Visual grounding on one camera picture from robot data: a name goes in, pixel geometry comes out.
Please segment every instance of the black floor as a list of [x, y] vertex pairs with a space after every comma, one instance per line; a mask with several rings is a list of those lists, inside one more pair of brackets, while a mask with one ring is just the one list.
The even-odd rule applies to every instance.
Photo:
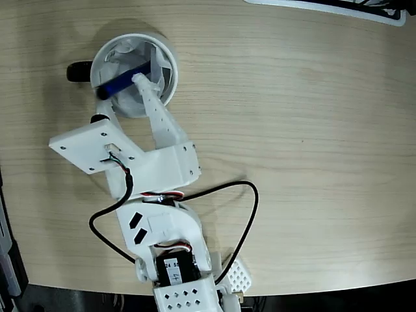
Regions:
[[[347, 291], [246, 297], [242, 312], [416, 311], [416, 280]], [[17, 300], [20, 312], [157, 312], [151, 296], [101, 294], [29, 285]]]

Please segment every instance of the black diamond cutout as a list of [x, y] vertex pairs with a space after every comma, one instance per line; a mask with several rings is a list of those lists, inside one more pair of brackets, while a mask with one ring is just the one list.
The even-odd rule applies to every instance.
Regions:
[[143, 238], [146, 236], [147, 231], [145, 229], [140, 229], [135, 237], [135, 244], [138, 245], [143, 241]]
[[135, 213], [135, 215], [133, 216], [133, 218], [130, 221], [130, 228], [131, 229], [135, 229], [137, 227], [138, 222], [140, 221], [140, 219], [143, 216], [140, 213]]

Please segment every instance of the black servo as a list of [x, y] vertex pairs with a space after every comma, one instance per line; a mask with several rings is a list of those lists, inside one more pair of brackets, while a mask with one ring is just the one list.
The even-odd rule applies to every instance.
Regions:
[[156, 258], [156, 269], [161, 287], [196, 281], [201, 272], [194, 263], [192, 252], [180, 250]]

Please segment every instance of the white perforated plate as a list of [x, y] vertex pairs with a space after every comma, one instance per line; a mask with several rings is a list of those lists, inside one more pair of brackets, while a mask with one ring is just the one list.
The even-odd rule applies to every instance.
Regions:
[[227, 273], [227, 277], [233, 293], [237, 291], [245, 293], [252, 286], [252, 277], [239, 257], [234, 261]]
[[153, 288], [159, 312], [221, 312], [212, 274], [197, 281]]

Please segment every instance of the wooden table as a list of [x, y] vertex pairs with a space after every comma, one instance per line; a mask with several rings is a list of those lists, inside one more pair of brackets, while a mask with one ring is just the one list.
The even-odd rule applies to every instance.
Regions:
[[[0, 5], [0, 162], [31, 283], [150, 294], [88, 228], [112, 200], [47, 147], [87, 124], [94, 97], [66, 80], [118, 34], [156, 29], [176, 46], [169, 105], [197, 143], [193, 192], [246, 178], [259, 213], [241, 256], [249, 294], [416, 278], [416, 19], [396, 28], [241, 0], [22, 0]], [[147, 120], [122, 120], [152, 148]], [[248, 189], [194, 200], [212, 250], [236, 245]], [[124, 246], [114, 215], [99, 229]]]

